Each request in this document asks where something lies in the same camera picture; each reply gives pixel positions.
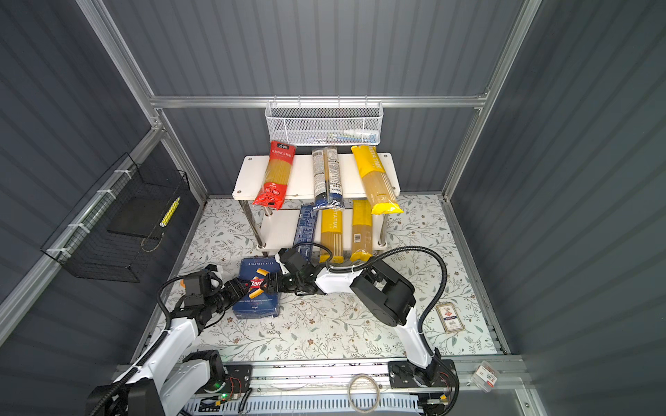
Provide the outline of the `dark blue pasta box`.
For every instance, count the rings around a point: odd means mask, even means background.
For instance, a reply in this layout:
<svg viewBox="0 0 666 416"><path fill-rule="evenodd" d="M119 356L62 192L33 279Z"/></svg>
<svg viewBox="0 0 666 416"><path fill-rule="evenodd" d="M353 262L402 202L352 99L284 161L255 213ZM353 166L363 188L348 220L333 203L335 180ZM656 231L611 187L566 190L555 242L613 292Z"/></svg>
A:
<svg viewBox="0 0 666 416"><path fill-rule="evenodd" d="M269 294L261 284L271 273L281 271L274 258L245 258L239 267L239 279L248 284L248 292L233 307L233 313L242 320L278 317L280 311L279 294Z"/></svg>

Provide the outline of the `blue spaghetti box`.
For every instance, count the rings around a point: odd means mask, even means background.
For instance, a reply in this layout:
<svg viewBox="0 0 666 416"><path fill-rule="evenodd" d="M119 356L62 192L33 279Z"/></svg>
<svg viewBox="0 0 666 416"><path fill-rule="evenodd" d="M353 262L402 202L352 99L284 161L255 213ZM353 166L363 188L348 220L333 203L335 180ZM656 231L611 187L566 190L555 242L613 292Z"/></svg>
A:
<svg viewBox="0 0 666 416"><path fill-rule="evenodd" d="M317 223L317 211L313 204L302 205L298 215L293 244L297 246L298 252L308 261L311 260L314 240L315 226Z"/></svg>

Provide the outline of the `yellow Pastatime spaghetti pack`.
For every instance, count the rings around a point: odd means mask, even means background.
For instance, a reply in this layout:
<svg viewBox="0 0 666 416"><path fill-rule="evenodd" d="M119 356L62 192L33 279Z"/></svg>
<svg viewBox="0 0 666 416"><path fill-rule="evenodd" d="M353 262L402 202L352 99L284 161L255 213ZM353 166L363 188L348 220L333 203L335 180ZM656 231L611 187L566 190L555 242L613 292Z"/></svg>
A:
<svg viewBox="0 0 666 416"><path fill-rule="evenodd" d="M320 263L343 263L343 210L329 209L321 212L321 240L325 249L320 250Z"/></svg>

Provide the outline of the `red spaghetti pack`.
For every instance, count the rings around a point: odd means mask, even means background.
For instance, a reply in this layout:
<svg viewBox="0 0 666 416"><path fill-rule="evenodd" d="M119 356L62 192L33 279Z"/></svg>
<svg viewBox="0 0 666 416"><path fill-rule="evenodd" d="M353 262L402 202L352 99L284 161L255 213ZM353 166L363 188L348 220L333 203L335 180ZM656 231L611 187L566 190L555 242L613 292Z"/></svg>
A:
<svg viewBox="0 0 666 416"><path fill-rule="evenodd" d="M273 141L269 161L265 169L265 177L257 197L255 206L263 206L279 210L286 200L286 191L291 177L291 168L297 148L280 141Z"/></svg>

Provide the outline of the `clear blue spaghetti pack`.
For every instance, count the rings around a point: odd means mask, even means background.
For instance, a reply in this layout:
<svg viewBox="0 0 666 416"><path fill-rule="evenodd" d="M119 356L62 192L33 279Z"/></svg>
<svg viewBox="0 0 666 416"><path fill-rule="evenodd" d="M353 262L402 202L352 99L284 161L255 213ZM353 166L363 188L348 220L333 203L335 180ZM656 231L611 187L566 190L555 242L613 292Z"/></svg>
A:
<svg viewBox="0 0 666 416"><path fill-rule="evenodd" d="M314 211L343 209L343 187L336 147L324 147L312 152Z"/></svg>

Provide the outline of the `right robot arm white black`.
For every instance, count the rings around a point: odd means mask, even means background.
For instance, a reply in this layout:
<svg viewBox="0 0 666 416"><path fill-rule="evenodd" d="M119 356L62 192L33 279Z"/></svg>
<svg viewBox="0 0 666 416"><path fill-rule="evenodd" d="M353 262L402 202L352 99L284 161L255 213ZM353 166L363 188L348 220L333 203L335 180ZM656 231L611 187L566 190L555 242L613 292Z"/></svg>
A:
<svg viewBox="0 0 666 416"><path fill-rule="evenodd" d="M282 249L276 259L283 271L269 274L260 288L266 294L353 294L376 320L395 329L404 346L407 361L425 370L432 366L435 352L423 334L423 322L436 301L432 301L421 315L416 312L414 285L385 262L386 258L404 251L419 251L438 262L442 269L442 281L435 296L440 297L447 282L446 264L436 252L421 246L392 249L348 266L330 262L315 265L305 259L296 247Z"/></svg>

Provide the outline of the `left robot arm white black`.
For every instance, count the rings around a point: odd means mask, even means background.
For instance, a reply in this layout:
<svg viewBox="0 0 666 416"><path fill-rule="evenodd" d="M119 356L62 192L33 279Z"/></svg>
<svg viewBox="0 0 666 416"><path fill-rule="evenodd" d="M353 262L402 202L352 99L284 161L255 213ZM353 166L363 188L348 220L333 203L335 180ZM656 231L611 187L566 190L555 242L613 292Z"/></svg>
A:
<svg viewBox="0 0 666 416"><path fill-rule="evenodd" d="M180 357L213 315L223 315L242 300L251 284L237 277L226 282L215 265L161 284L157 306L165 327L148 349L110 384L88 396L87 415L177 415L199 390L224 390L227 371L220 354L195 352Z"/></svg>

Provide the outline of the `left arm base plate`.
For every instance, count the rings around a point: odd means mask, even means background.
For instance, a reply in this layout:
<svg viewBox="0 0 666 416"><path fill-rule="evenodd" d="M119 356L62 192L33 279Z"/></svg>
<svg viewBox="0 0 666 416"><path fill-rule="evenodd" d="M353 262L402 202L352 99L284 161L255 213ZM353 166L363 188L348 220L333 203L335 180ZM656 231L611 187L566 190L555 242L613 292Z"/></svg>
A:
<svg viewBox="0 0 666 416"><path fill-rule="evenodd" d="M230 365L220 371L213 369L210 380L197 393L226 397L241 395L249 389L252 375L251 365Z"/></svg>

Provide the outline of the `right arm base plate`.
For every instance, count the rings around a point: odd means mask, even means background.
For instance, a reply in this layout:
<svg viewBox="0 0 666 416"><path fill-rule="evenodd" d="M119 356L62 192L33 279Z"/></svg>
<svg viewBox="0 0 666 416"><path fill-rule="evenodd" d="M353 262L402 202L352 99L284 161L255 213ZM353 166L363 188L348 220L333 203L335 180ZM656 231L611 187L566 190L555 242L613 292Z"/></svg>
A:
<svg viewBox="0 0 666 416"><path fill-rule="evenodd" d="M388 363L392 388L459 388L459 377L452 360L433 359L423 369L409 361Z"/></svg>

